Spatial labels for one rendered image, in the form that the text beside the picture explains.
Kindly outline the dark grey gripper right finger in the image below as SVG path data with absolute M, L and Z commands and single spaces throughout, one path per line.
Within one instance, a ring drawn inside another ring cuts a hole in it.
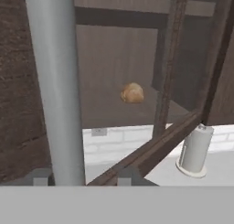
M 137 167 L 128 166 L 118 173 L 117 185 L 122 187 L 149 187 L 157 184 L 144 178 Z

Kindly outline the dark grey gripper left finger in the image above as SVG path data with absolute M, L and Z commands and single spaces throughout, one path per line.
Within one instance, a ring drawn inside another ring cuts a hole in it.
M 1 186 L 53 186 L 54 178 L 50 168 L 38 168 L 29 172 L 26 176 L 13 181 L 2 182 Z

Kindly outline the grey cylindrical cabinet door handle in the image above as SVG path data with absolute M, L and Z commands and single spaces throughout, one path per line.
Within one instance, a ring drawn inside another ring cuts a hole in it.
M 26 0 L 57 186 L 83 186 L 85 166 L 73 0 Z

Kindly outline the brown wooden glass cabinet door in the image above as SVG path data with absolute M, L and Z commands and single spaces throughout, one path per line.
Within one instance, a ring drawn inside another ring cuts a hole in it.
M 101 159 L 109 164 L 95 185 L 115 185 L 118 173 L 128 166 L 146 176 L 200 124 L 234 123 L 234 4 L 229 21 L 229 46 L 214 68 L 209 108 L 175 123 L 159 119 L 153 125 L 107 128 L 106 136 L 94 137 Z M 80 91 L 79 56 L 78 71 Z M 80 113 L 83 142 L 84 132 L 93 128 L 82 125 L 81 91 Z M 38 168 L 50 168 L 53 174 L 26 0 L 0 0 L 0 183 Z

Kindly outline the golden brown bread roll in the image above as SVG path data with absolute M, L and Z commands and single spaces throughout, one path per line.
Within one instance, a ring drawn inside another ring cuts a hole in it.
M 138 83 L 128 83 L 121 91 L 121 99 L 127 103 L 141 103 L 144 100 L 144 90 Z

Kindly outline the grey wall power outlet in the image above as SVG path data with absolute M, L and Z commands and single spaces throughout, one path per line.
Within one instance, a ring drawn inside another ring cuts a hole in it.
M 97 137 L 97 136 L 106 136 L 108 132 L 107 128 L 93 128 L 91 130 L 91 135 L 93 137 Z

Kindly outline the brown wooden wall cabinet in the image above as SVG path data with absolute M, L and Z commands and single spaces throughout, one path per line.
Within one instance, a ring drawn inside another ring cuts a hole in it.
M 74 0 L 84 128 L 175 123 L 213 101 L 234 0 Z M 128 83 L 144 90 L 127 103 Z

